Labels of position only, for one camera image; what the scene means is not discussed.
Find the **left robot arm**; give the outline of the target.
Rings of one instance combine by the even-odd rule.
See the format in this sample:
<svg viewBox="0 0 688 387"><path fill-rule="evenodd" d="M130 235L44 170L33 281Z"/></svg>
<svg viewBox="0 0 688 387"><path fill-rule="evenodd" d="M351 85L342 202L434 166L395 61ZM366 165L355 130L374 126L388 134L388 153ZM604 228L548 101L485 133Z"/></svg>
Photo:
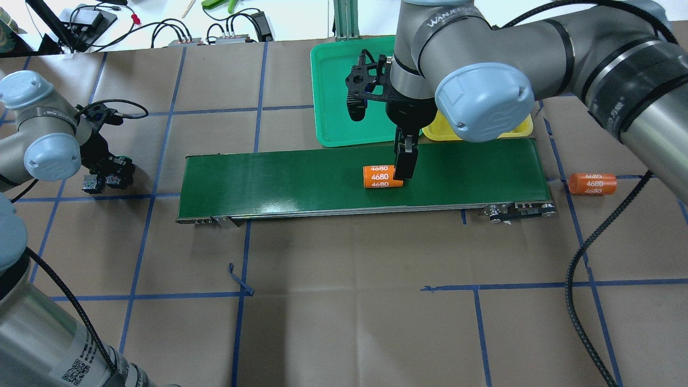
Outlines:
<svg viewBox="0 0 688 387"><path fill-rule="evenodd" d="M100 135L127 115L102 102L68 102L28 69L2 78L2 386L154 386L144 368L98 335L75 294L41 258L38 226L54 218L57 190L26 198L38 183L58 183L89 168L84 190L123 189L135 170Z"/></svg>

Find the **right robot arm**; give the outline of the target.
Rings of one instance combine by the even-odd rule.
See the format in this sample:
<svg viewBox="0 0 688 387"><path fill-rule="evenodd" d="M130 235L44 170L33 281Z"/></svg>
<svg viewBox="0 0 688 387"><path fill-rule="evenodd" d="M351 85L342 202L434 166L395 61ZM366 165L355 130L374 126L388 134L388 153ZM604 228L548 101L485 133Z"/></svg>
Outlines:
<svg viewBox="0 0 688 387"><path fill-rule="evenodd" d="M391 78L458 138L513 130L536 100L573 93L600 127L686 201L686 50L662 8L608 2L493 29L472 1L403 1Z"/></svg>

